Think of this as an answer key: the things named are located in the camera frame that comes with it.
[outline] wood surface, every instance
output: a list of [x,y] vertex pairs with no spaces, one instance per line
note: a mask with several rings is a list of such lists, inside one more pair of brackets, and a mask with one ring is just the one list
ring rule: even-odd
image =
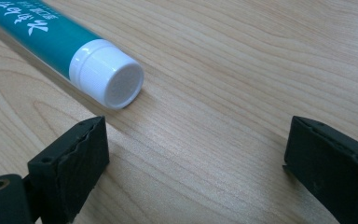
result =
[[358,140],[358,0],[46,3],[138,60],[145,83],[106,109],[0,29],[0,175],[105,115],[111,163],[75,223],[336,223],[283,154],[294,115]]

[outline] black plastic part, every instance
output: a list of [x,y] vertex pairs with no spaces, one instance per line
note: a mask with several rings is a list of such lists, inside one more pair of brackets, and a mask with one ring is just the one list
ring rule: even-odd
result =
[[43,223],[72,222],[109,163],[104,117],[87,119],[28,162]]
[[31,223],[31,214],[19,175],[0,176],[0,223]]
[[293,117],[289,170],[340,223],[358,223],[358,142],[312,119]]

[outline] tube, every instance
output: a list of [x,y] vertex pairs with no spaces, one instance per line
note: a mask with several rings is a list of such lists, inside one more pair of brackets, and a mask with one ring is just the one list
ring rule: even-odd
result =
[[123,108],[142,88],[140,64],[41,1],[0,1],[0,27],[101,105]]

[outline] tube body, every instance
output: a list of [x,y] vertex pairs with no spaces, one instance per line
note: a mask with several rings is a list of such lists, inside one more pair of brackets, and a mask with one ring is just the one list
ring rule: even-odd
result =
[[0,26],[102,105],[122,108],[142,87],[135,60],[41,1],[0,1]]

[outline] tube cap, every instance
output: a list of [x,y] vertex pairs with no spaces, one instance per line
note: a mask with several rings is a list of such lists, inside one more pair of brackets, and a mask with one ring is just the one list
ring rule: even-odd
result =
[[140,64],[112,43],[97,39],[76,52],[69,78],[100,104],[121,109],[138,95],[144,83],[144,71]]

